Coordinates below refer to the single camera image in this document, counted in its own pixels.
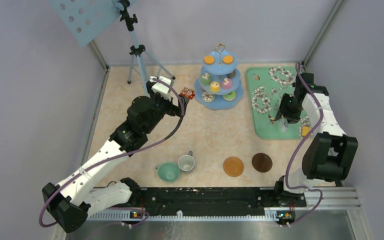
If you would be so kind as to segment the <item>white chocolate drizzle donut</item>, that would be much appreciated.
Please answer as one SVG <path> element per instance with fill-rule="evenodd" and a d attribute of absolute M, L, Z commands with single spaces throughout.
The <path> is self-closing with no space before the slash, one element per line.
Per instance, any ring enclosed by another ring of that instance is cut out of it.
<path fill-rule="evenodd" d="M 211 103 L 215 100 L 215 95 L 208 92 L 208 91 L 203 91 L 202 94 L 201 94 L 201 99 L 205 102 L 205 103 Z"/>

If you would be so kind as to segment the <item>yellow rectangular biscuit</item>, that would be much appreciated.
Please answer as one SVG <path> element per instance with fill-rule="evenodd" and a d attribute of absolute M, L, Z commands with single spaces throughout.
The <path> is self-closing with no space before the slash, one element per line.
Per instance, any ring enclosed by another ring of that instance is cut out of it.
<path fill-rule="evenodd" d="M 301 127 L 301 130 L 300 130 L 301 137 L 304 138 L 310 131 L 311 131 L 311 127 L 310 126 L 303 125 Z"/>

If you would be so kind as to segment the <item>green dome cake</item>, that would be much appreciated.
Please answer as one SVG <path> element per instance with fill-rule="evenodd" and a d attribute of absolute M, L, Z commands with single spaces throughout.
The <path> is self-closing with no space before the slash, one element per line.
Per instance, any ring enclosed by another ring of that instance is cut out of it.
<path fill-rule="evenodd" d="M 207 72 L 203 73 L 199 78 L 199 82 L 202 86 L 209 86 L 212 82 L 211 74 Z"/>

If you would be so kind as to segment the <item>yellow dome cake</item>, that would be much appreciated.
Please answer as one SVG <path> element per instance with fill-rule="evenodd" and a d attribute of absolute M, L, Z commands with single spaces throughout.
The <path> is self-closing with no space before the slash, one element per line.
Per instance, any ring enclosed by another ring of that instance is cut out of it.
<path fill-rule="evenodd" d="M 212 93 L 218 93 L 222 89 L 221 84 L 217 81 L 212 81 L 208 87 Z"/>

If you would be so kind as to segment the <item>blue three-tier cake stand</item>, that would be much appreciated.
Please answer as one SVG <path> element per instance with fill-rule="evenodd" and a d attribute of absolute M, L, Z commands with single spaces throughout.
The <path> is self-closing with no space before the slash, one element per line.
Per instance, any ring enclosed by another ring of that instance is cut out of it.
<path fill-rule="evenodd" d="M 237 56 L 219 43 L 203 58 L 194 86 L 197 100 L 210 110 L 233 108 L 243 97 Z"/>

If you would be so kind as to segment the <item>pink dome cake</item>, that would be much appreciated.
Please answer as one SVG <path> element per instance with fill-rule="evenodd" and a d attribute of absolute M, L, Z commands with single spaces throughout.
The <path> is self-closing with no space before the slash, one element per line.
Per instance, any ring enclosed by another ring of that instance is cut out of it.
<path fill-rule="evenodd" d="M 229 77 L 225 77 L 221 82 L 220 82 L 221 88 L 223 90 L 230 90 L 233 86 L 233 81 Z"/>

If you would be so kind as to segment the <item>green glazed donut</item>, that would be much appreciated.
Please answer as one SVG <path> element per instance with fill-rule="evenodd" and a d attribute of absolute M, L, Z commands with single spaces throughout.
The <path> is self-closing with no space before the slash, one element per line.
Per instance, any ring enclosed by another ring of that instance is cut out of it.
<path fill-rule="evenodd" d="M 235 91 L 231 91 L 227 94 L 224 94 L 222 95 L 222 98 L 225 100 L 225 101 L 233 101 L 235 98 L 236 98 L 236 92 Z"/>

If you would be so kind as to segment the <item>round orange biscuit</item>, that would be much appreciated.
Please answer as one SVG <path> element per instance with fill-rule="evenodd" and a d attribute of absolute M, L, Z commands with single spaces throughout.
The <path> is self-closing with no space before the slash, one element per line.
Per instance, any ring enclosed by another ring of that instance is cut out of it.
<path fill-rule="evenodd" d="M 215 58 L 212 56 L 212 55 L 206 55 L 204 58 L 203 58 L 203 62 L 204 64 L 206 65 L 212 65 L 215 63 Z"/>
<path fill-rule="evenodd" d="M 222 58 L 222 62 L 226 65 L 230 65 L 232 64 L 233 62 L 235 61 L 235 58 L 230 55 L 230 54 L 227 54 L 225 55 L 223 58 Z"/>

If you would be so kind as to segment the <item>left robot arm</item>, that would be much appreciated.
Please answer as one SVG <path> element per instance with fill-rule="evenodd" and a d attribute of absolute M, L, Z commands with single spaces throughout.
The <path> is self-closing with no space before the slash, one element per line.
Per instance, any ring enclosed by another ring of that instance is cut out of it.
<path fill-rule="evenodd" d="M 94 187 L 113 168 L 128 160 L 132 155 L 155 147 L 168 140 L 179 129 L 186 114 L 190 98 L 181 94 L 173 97 L 160 92 L 151 92 L 149 96 L 136 97 L 127 109 L 126 120 L 104 142 L 98 152 L 70 176 L 57 184 L 47 183 L 42 188 L 44 206 L 39 214 L 39 224 L 48 212 L 55 224 L 68 234 L 79 229 L 87 218 L 97 212 L 117 204 L 134 207 L 140 202 L 140 193 L 135 190 L 128 178 L 113 186 L 94 191 Z M 164 116 L 178 117 L 172 132 L 162 140 L 148 146 L 148 134 Z"/>

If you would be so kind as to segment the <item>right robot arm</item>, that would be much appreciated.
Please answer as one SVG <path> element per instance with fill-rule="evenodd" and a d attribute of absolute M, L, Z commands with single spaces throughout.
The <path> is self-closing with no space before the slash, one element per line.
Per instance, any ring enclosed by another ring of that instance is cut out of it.
<path fill-rule="evenodd" d="M 297 124 L 305 111 L 310 129 L 294 150 L 285 175 L 275 184 L 273 200 L 279 206 L 300 200 L 319 183 L 345 180 L 359 145 L 356 137 L 340 127 L 329 92 L 314 83 L 314 74 L 298 73 L 293 87 L 292 94 L 282 96 L 274 119 L 282 120 L 284 126 Z"/>

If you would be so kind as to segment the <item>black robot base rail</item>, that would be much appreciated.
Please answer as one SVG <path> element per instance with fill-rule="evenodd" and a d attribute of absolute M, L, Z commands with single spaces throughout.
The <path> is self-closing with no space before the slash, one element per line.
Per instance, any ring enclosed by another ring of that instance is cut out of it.
<path fill-rule="evenodd" d="M 148 187 L 135 190 L 121 207 L 138 208 L 152 217 L 263 216 L 266 208 L 292 210 L 307 205 L 305 196 L 282 195 L 273 187 Z"/>

